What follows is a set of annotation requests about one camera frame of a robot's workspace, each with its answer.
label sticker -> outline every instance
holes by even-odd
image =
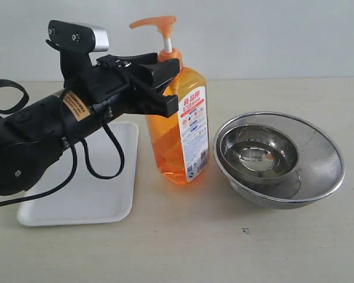
[[[178,121],[187,181],[208,164],[206,88],[197,87],[179,103]]]
[[[60,97],[62,92],[63,92],[63,90],[60,90],[60,91],[54,93],[54,96]],[[69,91],[65,95],[63,103],[70,109],[70,111],[75,116],[77,121],[81,121],[82,119],[84,119],[90,115],[89,110],[86,107],[86,105],[72,91]]]

stainless steel bowl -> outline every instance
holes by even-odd
[[[284,182],[255,184],[236,176],[223,151],[227,142],[224,137],[244,125],[263,125],[277,130],[296,146],[297,163]],[[343,157],[334,141],[311,123],[288,114],[265,111],[236,116],[218,130],[213,147],[215,160],[231,186],[260,206],[275,209],[306,206],[331,195],[345,177]]]
[[[260,124],[245,124],[222,135],[220,155],[237,180],[276,185],[295,171],[299,153],[295,143],[281,131]]]

white table surface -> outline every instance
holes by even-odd
[[[61,87],[23,85],[31,102]],[[15,93],[0,90],[0,107]],[[253,110],[317,125],[343,152],[342,187],[304,208],[264,209],[231,189],[212,155],[195,182],[177,187],[156,169],[145,118],[125,115],[140,130],[128,217],[25,228],[18,205],[0,208],[0,283],[354,282],[354,78],[210,81],[208,105],[210,140],[224,121]]]

white wall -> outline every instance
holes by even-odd
[[[354,0],[0,0],[0,77],[62,80],[50,19],[105,27],[111,54],[135,55],[162,39],[128,24],[167,14],[185,65],[210,79],[354,76]]]

dish soap bottle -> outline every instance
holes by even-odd
[[[166,178],[178,185],[194,180],[209,158],[207,83],[195,70],[185,67],[181,53],[171,44],[174,16],[141,19],[131,28],[153,25],[164,39],[158,61],[178,58],[180,72],[163,95],[176,94],[179,110],[169,118],[147,115],[147,124],[156,164]]]

